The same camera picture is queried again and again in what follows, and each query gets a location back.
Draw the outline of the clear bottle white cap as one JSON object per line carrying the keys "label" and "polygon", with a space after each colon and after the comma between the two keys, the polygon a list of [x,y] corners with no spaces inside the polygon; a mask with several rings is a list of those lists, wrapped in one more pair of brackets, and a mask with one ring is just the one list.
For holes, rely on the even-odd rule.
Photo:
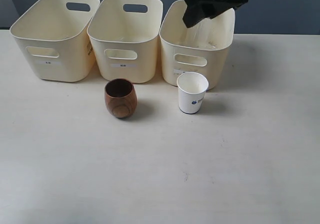
{"label": "clear bottle white cap", "polygon": [[184,45],[189,47],[204,48],[209,44],[211,32],[211,22],[209,18],[203,19],[192,28],[187,28]]}

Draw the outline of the brown wooden cup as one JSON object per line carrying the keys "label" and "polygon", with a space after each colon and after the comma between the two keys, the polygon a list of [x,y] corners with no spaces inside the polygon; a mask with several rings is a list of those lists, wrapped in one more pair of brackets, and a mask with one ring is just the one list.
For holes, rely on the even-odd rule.
{"label": "brown wooden cup", "polygon": [[105,106],[110,114],[116,118],[131,116],[138,105],[134,85],[127,79],[117,78],[105,85]]}

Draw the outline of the right cream plastic bin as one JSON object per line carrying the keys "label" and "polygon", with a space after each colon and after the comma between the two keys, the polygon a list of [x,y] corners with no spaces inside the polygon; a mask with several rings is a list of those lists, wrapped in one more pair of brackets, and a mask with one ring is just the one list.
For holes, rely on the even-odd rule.
{"label": "right cream plastic bin", "polygon": [[160,28],[162,76],[170,85],[184,72],[204,75],[213,89],[220,78],[233,41],[235,11],[228,9],[211,19],[211,33],[204,48],[184,45],[186,26],[184,0],[175,1],[168,9]]}

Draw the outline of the cream plastic bin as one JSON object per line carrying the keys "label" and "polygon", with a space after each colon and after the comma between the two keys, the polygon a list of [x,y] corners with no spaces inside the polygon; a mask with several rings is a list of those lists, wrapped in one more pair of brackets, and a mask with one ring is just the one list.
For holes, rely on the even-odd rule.
{"label": "cream plastic bin", "polygon": [[100,0],[38,0],[9,31],[34,74],[77,82],[96,61],[87,27]]}
{"label": "cream plastic bin", "polygon": [[150,81],[156,72],[161,0],[103,0],[87,28],[97,65],[108,81]]}
{"label": "cream plastic bin", "polygon": [[233,41],[235,11],[228,9],[211,19],[211,33],[204,48],[184,45],[186,26],[184,0],[175,1],[168,9],[160,28],[162,76],[170,85],[184,72],[204,75],[213,89],[220,78]]}

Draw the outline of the white paper cup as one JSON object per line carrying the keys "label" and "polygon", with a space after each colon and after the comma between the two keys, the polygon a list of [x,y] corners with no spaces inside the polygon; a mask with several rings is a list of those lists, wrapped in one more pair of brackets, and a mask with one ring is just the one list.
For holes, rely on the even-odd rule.
{"label": "white paper cup", "polygon": [[209,82],[197,72],[185,72],[177,79],[178,106],[186,114],[197,113],[202,105]]}

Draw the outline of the middle cream plastic bin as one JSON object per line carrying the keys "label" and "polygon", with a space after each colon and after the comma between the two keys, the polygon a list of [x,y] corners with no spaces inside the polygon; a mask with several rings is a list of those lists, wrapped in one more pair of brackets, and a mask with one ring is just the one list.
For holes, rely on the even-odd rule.
{"label": "middle cream plastic bin", "polygon": [[103,0],[87,28],[97,65],[108,81],[150,81],[156,72],[161,0]]}

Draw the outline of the left cream plastic bin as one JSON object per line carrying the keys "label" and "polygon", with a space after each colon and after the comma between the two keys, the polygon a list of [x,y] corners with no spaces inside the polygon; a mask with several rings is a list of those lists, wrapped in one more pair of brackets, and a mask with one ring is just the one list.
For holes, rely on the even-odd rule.
{"label": "left cream plastic bin", "polygon": [[9,31],[34,74],[77,82],[96,61],[87,27],[100,0],[38,0]]}

